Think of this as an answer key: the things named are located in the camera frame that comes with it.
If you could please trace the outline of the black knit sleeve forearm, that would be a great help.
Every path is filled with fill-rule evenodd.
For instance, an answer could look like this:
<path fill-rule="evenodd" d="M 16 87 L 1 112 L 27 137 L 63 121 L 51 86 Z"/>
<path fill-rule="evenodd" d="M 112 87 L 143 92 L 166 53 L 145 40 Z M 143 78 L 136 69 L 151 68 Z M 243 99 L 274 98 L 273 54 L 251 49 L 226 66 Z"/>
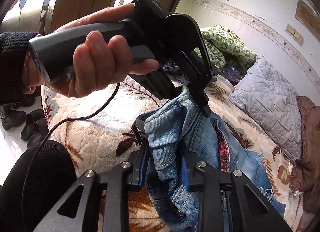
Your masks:
<path fill-rule="evenodd" d="M 1 33 L 1 105 L 20 103 L 35 87 L 27 81 L 29 40 L 36 32 Z"/>

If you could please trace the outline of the person's left hand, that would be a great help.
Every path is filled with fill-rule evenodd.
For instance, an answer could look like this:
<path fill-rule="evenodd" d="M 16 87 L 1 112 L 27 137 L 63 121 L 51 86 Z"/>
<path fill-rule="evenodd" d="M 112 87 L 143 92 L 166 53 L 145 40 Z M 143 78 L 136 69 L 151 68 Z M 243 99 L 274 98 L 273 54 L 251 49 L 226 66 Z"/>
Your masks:
<path fill-rule="evenodd" d="M 67 97 L 81 98 L 109 84 L 123 81 L 128 74 L 146 75 L 159 68 L 156 60 L 133 64 L 129 45 L 123 36 L 116 35 L 108 42 L 99 31 L 91 31 L 85 42 L 73 54 L 75 80 L 63 79 L 49 84 L 40 73 L 35 73 L 36 86 L 48 86 Z"/>

